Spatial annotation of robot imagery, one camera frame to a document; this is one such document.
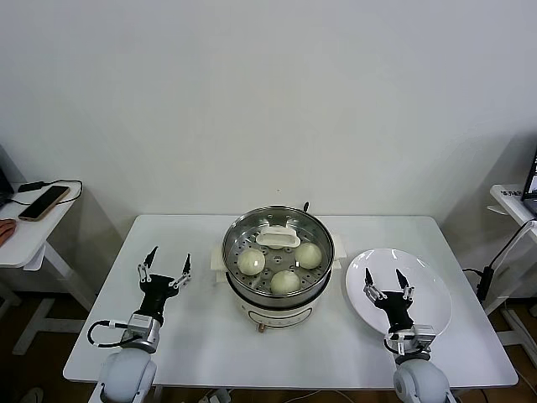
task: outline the power cord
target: power cord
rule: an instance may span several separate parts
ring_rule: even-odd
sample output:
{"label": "power cord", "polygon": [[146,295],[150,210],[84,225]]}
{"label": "power cord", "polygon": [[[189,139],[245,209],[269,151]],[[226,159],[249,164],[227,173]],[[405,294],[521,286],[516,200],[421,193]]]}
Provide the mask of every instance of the power cord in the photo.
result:
{"label": "power cord", "polygon": [[[60,183],[60,182],[65,182],[65,183],[78,183],[81,187],[78,191],[78,194],[75,196],[75,197],[72,197],[71,199],[67,199],[67,200],[62,200],[62,201],[58,201],[56,203],[56,205],[58,204],[64,204],[64,203],[70,203],[70,202],[74,202],[76,199],[78,199],[81,195],[82,195],[82,190],[84,189],[84,185],[82,184],[82,181],[79,181],[77,179],[74,179],[72,181],[68,181],[66,179],[58,179],[57,181],[52,181],[52,182],[31,182],[31,183],[26,183],[24,185],[21,185],[19,188],[18,188],[18,191],[19,192],[26,192],[26,191],[37,191],[38,189],[41,189],[42,187],[45,187],[45,186],[49,186],[49,185],[53,185],[54,183]],[[16,204],[19,204],[21,206],[30,206],[32,203],[23,203],[21,201],[18,201],[18,200],[14,200],[14,199],[7,199],[6,202],[13,202],[13,203],[16,203]]]}
{"label": "power cord", "polygon": [[96,343],[95,340],[93,340],[91,333],[93,332],[93,329],[95,329],[97,326],[106,326],[106,327],[110,327],[111,329],[117,329],[117,328],[126,329],[127,323],[114,322],[114,321],[97,321],[93,323],[87,331],[87,341],[90,342],[92,346],[97,346],[99,348],[121,347],[124,344],[130,343],[130,342],[133,342],[134,340],[138,340],[139,338],[142,338],[142,336],[136,335],[126,340],[122,340],[121,342],[117,342],[117,343]]}
{"label": "power cord", "polygon": [[[345,399],[350,401],[351,403],[354,403],[354,400],[352,400],[349,396],[345,395],[343,392],[341,392],[339,390],[326,390],[326,391],[327,392],[335,392],[338,395],[341,395],[342,397],[344,397]],[[299,397],[295,397],[293,399],[286,400],[284,403],[290,403],[291,401],[302,400],[302,399],[305,399],[306,397],[310,397],[310,396],[316,395],[316,394],[321,393],[321,392],[322,392],[322,390],[316,390],[315,392],[311,392],[308,395],[299,396]]]}
{"label": "power cord", "polygon": [[483,393],[483,397],[485,398],[485,402],[488,403],[488,396],[487,394],[485,393],[485,391],[483,389],[480,389],[481,393]]}
{"label": "power cord", "polygon": [[511,237],[511,239],[503,246],[503,248],[498,252],[498,254],[496,256],[494,256],[494,258],[491,260],[490,264],[488,264],[487,266],[484,267],[483,271],[479,271],[479,270],[475,270],[475,269],[469,269],[469,268],[463,270],[463,271],[471,271],[471,272],[477,274],[479,277],[481,277],[481,279],[479,280],[479,284],[477,284],[477,299],[480,302],[485,301],[485,299],[487,298],[488,289],[490,288],[490,285],[491,285],[491,283],[493,281],[493,277],[494,277],[493,265],[494,265],[494,263],[496,263],[496,260],[498,260],[498,258],[500,256],[502,256],[503,252],[505,252],[505,255],[503,256],[503,259],[497,265],[497,267],[499,267],[503,263],[503,261],[505,260],[505,257],[508,255],[508,253],[511,250],[511,248],[519,241],[520,238],[522,238],[522,236],[525,235],[525,233],[527,231],[530,230],[531,225],[529,225],[529,224],[533,223],[535,221],[537,221],[537,219],[532,218],[531,220],[528,220],[527,222],[525,222],[522,225],[522,227],[520,227],[516,231],[516,233],[514,233],[513,237]]}

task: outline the black cable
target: black cable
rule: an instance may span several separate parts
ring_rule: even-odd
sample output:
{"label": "black cable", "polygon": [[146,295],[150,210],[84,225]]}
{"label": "black cable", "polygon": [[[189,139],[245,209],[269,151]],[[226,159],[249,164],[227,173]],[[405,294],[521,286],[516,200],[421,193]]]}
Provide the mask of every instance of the black cable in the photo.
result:
{"label": "black cable", "polygon": [[[394,350],[393,348],[388,346],[388,342],[386,339],[384,339],[384,347],[390,352],[399,355],[399,351]],[[423,347],[420,347],[418,350],[413,351],[412,353],[405,353],[404,355],[417,355],[419,353],[423,353]]]}
{"label": "black cable", "polygon": [[483,397],[485,398],[485,401],[488,403],[488,396],[487,394],[485,393],[485,391],[483,389],[480,389],[481,393],[483,393]]}
{"label": "black cable", "polygon": [[520,234],[520,232],[526,227],[526,225],[528,225],[528,223],[530,223],[530,222],[532,222],[532,221],[536,221],[535,218],[532,218],[531,220],[526,221],[526,222],[522,225],[522,227],[520,227],[520,228],[517,230],[517,232],[514,233],[513,237],[511,237],[511,239],[505,244],[505,246],[502,248],[502,250],[500,250],[500,251],[498,252],[498,254],[497,254],[496,256],[494,256],[493,261],[490,262],[490,264],[488,265],[488,267],[491,267],[491,268],[493,267],[493,264],[494,264],[494,262],[496,262],[496,259],[498,259],[498,258],[502,255],[502,253],[505,251],[505,249],[507,249],[508,246],[513,242],[513,240],[514,240],[515,238],[517,238],[517,235]]}
{"label": "black cable", "polygon": [[473,271],[477,275],[482,275],[482,272],[475,269],[462,269],[462,271]]}
{"label": "black cable", "polygon": [[29,206],[30,205],[30,203],[22,203],[21,201],[14,200],[14,199],[7,199],[6,202],[17,203],[17,204],[20,204],[21,206]]}
{"label": "black cable", "polygon": [[[59,183],[59,182],[71,182],[71,183],[78,183],[81,187],[78,191],[78,194],[75,196],[75,197],[72,197],[71,199],[67,199],[67,200],[62,200],[62,201],[58,201],[55,206],[57,206],[58,204],[64,204],[64,203],[70,203],[70,202],[74,202],[76,199],[78,199],[80,196],[82,196],[82,190],[84,189],[84,185],[82,184],[82,181],[79,181],[77,179],[74,179],[72,181],[68,181],[66,179],[58,179],[57,181],[52,181],[52,182],[43,182],[43,186],[41,187],[45,187],[45,186],[49,186],[49,185],[53,185],[54,183]],[[14,199],[7,199],[6,202],[13,202],[13,203],[17,203],[17,204],[20,204],[21,206],[30,206],[32,203],[22,203],[21,201],[18,201],[18,200],[14,200]]]}
{"label": "black cable", "polygon": [[68,181],[66,179],[58,179],[57,181],[52,181],[50,183],[47,183],[47,185],[53,185],[54,183],[59,183],[59,182],[78,183],[81,186],[81,188],[79,189],[78,194],[75,197],[73,197],[73,198],[71,198],[69,200],[58,201],[56,204],[64,204],[64,203],[74,202],[76,199],[78,199],[80,196],[82,196],[82,190],[84,188],[84,185],[82,184],[82,181],[79,181],[77,179],[73,179],[72,181]]}
{"label": "black cable", "polygon": [[[91,345],[97,346],[99,348],[112,348],[112,347],[121,347],[124,344],[133,342],[134,340],[138,340],[139,338],[142,338],[140,335],[132,336],[131,338],[128,338],[126,340],[122,340],[121,342],[117,343],[96,343],[95,340],[91,337],[91,333],[97,326],[106,326],[108,327],[110,325],[110,321],[97,321],[93,323],[90,328],[87,330],[87,341],[90,342]],[[126,329],[127,325],[123,323],[116,323],[116,327]]]}

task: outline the white cable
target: white cable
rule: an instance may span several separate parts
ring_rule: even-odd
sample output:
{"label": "white cable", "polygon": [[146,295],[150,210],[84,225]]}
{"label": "white cable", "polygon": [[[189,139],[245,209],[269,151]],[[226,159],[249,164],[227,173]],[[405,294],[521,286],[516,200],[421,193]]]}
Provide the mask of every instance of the white cable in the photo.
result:
{"label": "white cable", "polygon": [[520,378],[522,378],[524,380],[524,382],[529,386],[529,388],[531,389],[532,392],[534,392],[534,395],[537,396],[537,391],[535,391],[535,388],[531,385],[531,383],[526,379],[525,376],[523,376],[520,371],[518,371],[516,368],[514,369],[515,371],[517,371],[517,374],[520,375]]}
{"label": "white cable", "polygon": [[509,252],[511,251],[512,248],[514,248],[514,246],[519,242],[519,240],[526,234],[528,233],[529,231],[531,231],[532,229],[534,229],[535,227],[535,221],[530,221],[528,222],[528,225],[526,225],[526,227],[520,231],[519,235],[517,235],[517,237],[515,239],[513,239],[513,241],[511,241],[511,244],[509,245],[509,247],[507,248],[507,250],[505,250],[503,252],[503,257],[502,259],[499,261],[499,263],[496,264],[496,268],[498,269],[499,267],[502,266],[502,263],[503,261],[505,260],[505,258],[507,258],[507,255],[509,254]]}
{"label": "white cable", "polygon": [[[326,390],[326,391],[327,391],[327,392],[336,392],[338,395],[343,396],[345,399],[347,399],[347,400],[350,401],[351,403],[354,403],[354,400],[352,400],[349,396],[345,395],[343,392],[340,392],[339,390]],[[310,396],[316,395],[316,394],[319,393],[319,392],[322,392],[322,390],[316,390],[315,392],[311,392],[311,393],[309,393],[308,395],[304,395],[304,396],[300,396],[300,397],[295,397],[295,398],[293,398],[293,399],[286,400],[284,403],[290,403],[291,401],[300,400],[300,399],[305,399],[306,397],[310,397]]]}
{"label": "white cable", "polygon": [[354,403],[354,401],[347,395],[345,395],[343,392],[340,392],[339,390],[333,390],[334,392],[340,394],[341,396],[343,396],[345,399],[349,400],[351,403]]}
{"label": "white cable", "polygon": [[308,395],[304,395],[304,396],[300,396],[300,397],[295,397],[294,399],[286,400],[284,403],[290,403],[291,401],[300,400],[300,399],[305,399],[306,397],[310,397],[310,396],[316,395],[316,394],[318,394],[319,392],[321,392],[321,391],[320,391],[320,390],[316,390],[315,392],[311,392],[311,393],[309,393]]}

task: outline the table leg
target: table leg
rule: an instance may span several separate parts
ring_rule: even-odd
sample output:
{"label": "table leg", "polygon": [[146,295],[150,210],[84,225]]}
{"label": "table leg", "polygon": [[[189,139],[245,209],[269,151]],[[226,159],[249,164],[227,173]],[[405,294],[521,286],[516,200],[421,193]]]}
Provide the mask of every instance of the table leg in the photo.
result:
{"label": "table leg", "polygon": [[37,332],[54,333],[80,333],[84,322],[76,319],[54,319],[46,317],[50,308],[54,305],[53,298],[45,298],[41,301],[30,322],[18,338],[17,344],[13,348],[14,355],[25,355],[33,342]]}
{"label": "table leg", "polygon": [[3,299],[3,303],[0,306],[0,318],[3,317],[11,305],[19,306],[21,303],[20,298],[3,283],[0,283],[0,297]]}
{"label": "table leg", "polygon": [[45,242],[44,256],[54,266],[57,273],[65,279],[65,288],[70,294],[87,311],[90,311],[96,296],[89,285],[62,259],[48,242]]}
{"label": "table leg", "polygon": [[156,385],[154,387],[154,393],[153,393],[153,403],[160,403],[162,400],[162,386]]}
{"label": "table leg", "polygon": [[500,342],[502,342],[503,346],[520,344],[524,348],[526,354],[528,354],[528,357],[535,368],[537,368],[537,343],[535,343],[535,340],[531,337],[514,310],[502,309],[500,312],[511,329],[513,329],[507,332],[497,332],[496,334],[498,335]]}

